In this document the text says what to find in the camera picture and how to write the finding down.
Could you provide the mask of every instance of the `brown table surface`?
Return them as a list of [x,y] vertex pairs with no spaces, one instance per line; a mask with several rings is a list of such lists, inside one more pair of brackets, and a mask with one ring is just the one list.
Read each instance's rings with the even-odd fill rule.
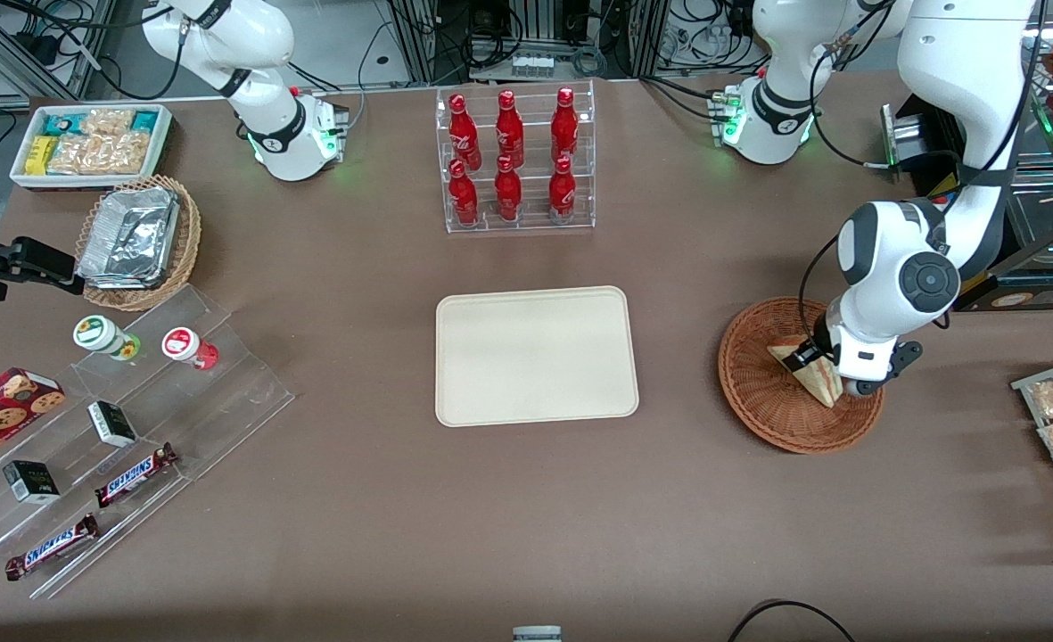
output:
[[[823,125],[879,158],[877,107],[905,95],[893,74],[839,74]],[[300,397],[58,598],[28,601],[0,568],[0,639],[497,641],[548,622],[572,642],[726,639],[767,598],[857,639],[1053,639],[1053,468],[1009,388],[1053,365],[1053,313],[921,329],[868,438],[780,453],[715,383],[722,329],[794,295],[855,206],[908,186],[818,138],[754,166],[645,86],[596,82],[598,227],[449,239],[434,98],[372,94],[346,162],[298,184],[253,161],[225,102],[172,103],[163,169],[204,219],[193,282]],[[94,199],[16,188],[0,237],[72,248]],[[439,425],[441,298],[599,284],[629,297],[635,415]],[[842,284],[826,260],[809,294]],[[0,370],[81,358],[86,313],[13,285]],[[791,614],[749,633],[791,630],[837,639]]]

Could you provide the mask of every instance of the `plastic tray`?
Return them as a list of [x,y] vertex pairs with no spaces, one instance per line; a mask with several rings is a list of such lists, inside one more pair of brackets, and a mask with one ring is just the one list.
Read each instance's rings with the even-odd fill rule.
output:
[[445,297],[435,348],[435,414],[444,426],[637,409],[629,306],[611,285]]
[[[64,176],[45,175],[34,176],[23,172],[23,164],[31,152],[31,143],[34,138],[41,133],[46,121],[46,117],[52,115],[80,114],[92,108],[108,109],[134,109],[138,113],[158,113],[158,121],[154,123],[154,131],[150,136],[150,147],[146,148],[146,159],[142,162],[142,170],[137,174],[102,174],[94,176]],[[38,107],[31,114],[31,122],[26,133],[23,135],[23,143],[20,151],[15,155],[15,162],[12,163],[12,180],[16,185],[28,189],[90,189],[112,187],[131,182],[139,178],[151,178],[154,169],[158,167],[162,149],[165,147],[165,138],[168,135],[168,126],[172,122],[171,111],[156,102],[114,102],[101,105],[60,105]]]

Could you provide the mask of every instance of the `coca-cola bottle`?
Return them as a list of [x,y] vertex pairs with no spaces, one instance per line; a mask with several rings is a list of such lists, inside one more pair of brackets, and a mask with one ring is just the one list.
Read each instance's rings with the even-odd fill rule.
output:
[[456,158],[466,163],[466,169],[478,172],[482,166],[482,154],[478,151],[478,127],[466,114],[466,99],[461,94],[454,94],[448,104],[451,106],[451,146],[456,151]]
[[578,113],[574,111],[574,91],[568,86],[558,89],[558,108],[550,122],[550,137],[554,142],[550,149],[554,162],[561,155],[574,158],[574,152],[578,151]]
[[518,220],[518,212],[522,204],[522,182],[515,172],[514,160],[510,155],[498,157],[498,175],[494,178],[494,190],[498,195],[498,216],[505,222]]
[[478,224],[478,192],[474,190],[474,182],[466,176],[466,167],[460,159],[451,159],[448,169],[451,172],[448,190],[458,224],[474,227]]
[[515,108],[515,93],[510,89],[498,93],[498,121],[494,123],[498,137],[498,154],[509,155],[514,166],[526,162],[525,136],[522,134],[522,117]]
[[554,176],[550,178],[550,220],[559,225],[570,223],[574,217],[574,190],[578,188],[570,174],[570,157],[562,155],[554,163]]

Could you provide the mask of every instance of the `small black box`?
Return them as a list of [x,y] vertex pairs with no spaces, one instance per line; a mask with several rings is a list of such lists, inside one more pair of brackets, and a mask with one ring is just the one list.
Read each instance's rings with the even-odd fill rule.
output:
[[86,406],[91,415],[91,423],[98,430],[98,439],[117,447],[134,446],[137,436],[131,426],[131,420],[125,418],[121,407],[108,401],[96,401]]
[[12,487],[15,499],[27,504],[49,504],[57,500],[59,493],[55,480],[49,479],[46,464],[23,462],[16,459],[3,466],[3,476]]

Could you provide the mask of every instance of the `clear acrylic shelf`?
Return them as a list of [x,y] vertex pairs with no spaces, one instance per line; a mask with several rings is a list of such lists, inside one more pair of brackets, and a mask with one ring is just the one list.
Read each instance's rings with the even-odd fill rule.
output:
[[[0,581],[7,560],[37,547],[94,513],[102,536],[62,558],[38,566],[17,581],[31,598],[52,598],[172,496],[204,476],[234,447],[269,422],[294,396],[225,323],[229,314],[193,285],[126,326],[142,340],[131,362],[92,354],[58,381],[67,392],[64,409],[16,446],[0,446]],[[160,354],[167,329],[186,325],[220,350],[208,370],[196,370]],[[86,406],[97,399],[121,405],[138,440],[131,447],[102,443]],[[152,476],[137,490],[98,508],[95,488],[171,442],[178,462]],[[12,459],[45,463],[62,496],[44,506],[21,504],[1,467]]]
[[[550,220],[550,178],[554,175],[554,160],[550,157],[550,121],[557,107],[558,89],[570,86],[574,91],[574,111],[578,113],[578,151],[574,155],[572,175],[578,182],[574,194],[574,214],[567,224]],[[525,134],[525,164],[518,167],[522,182],[522,207],[517,222],[506,223],[498,216],[494,178],[497,176],[498,145],[494,125],[498,118],[497,89],[484,85],[457,86],[440,89],[436,96],[436,135],[439,146],[439,181],[443,184],[443,213],[449,233],[482,233],[515,230],[571,230],[594,227],[596,223],[595,175],[596,134],[595,97],[592,81],[565,82],[565,84],[515,84],[515,105],[521,115]],[[451,176],[448,163],[454,158],[451,146],[451,111],[445,101],[452,94],[466,98],[466,111],[478,126],[478,148],[482,166],[470,174],[478,190],[478,224],[463,227],[458,224],[451,203],[448,185]]]

